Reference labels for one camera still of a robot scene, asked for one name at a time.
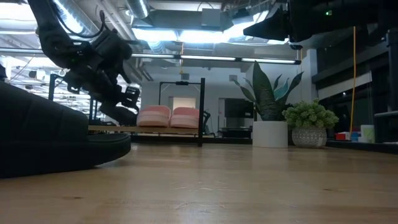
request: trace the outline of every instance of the snake plant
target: snake plant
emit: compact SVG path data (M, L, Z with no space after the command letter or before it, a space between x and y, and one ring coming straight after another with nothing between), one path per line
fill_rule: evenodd
M240 87L245 97L256 104L257 113L260 114L263 121L283 121L282 111L286 109L286 100L289 93L301 82L302 73L296 75L289 86L289 79L278 87L279 75L272 89L271 83L267 75L261 70L260 65L254 62L253 84L245 78L246 83L254 92L254 96L250 90L241 86L238 81L235 84Z

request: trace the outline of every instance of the green leafy plant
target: green leafy plant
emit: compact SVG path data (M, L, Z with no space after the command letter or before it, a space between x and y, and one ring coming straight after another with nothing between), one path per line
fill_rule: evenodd
M257 113L260 114L263 121L283 121L282 111L286 109L286 100L289 93L301 82L302 73L296 75L289 86L289 79L278 87L279 75L274 83L272 89L271 83L267 75L261 70L260 65L254 62L253 68L253 84L245 78L246 83L254 92L241 86L238 81L234 80L235 84L240 87L245 97L256 104Z
M282 114L285 116L287 124L293 128L332 128L338 122L338 117L334 112L319 105L318 99L313 103L304 101L296 103Z

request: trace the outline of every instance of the potted plant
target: potted plant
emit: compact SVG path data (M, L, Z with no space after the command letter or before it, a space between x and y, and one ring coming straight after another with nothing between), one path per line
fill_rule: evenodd
M252 83L245 79L254 92L241 86L236 80L245 97L256 106L257 113L262 121L253 122L253 146L256 147L287 147L287 123L284 121L282 111L286 109L286 100L289 93L300 83L303 73L296 75L289 86L289 79L278 87L279 75L274 87L267 75L261 70L260 65L254 62Z
M283 111L287 124L293 127L292 139L298 147L322 147L326 144L326 128L332 128L338 118L334 112L319 105L301 101Z

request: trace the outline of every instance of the wooden table surface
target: wooden table surface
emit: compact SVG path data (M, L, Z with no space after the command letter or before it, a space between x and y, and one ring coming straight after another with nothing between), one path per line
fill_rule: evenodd
M133 145L96 169L0 180L0 223L398 223L398 157Z

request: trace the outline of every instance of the red object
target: red object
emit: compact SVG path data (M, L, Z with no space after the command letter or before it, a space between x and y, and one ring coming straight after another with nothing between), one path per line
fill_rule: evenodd
M340 133L340 134L335 134L336 135L336 140L345 140L346 139L346 134Z

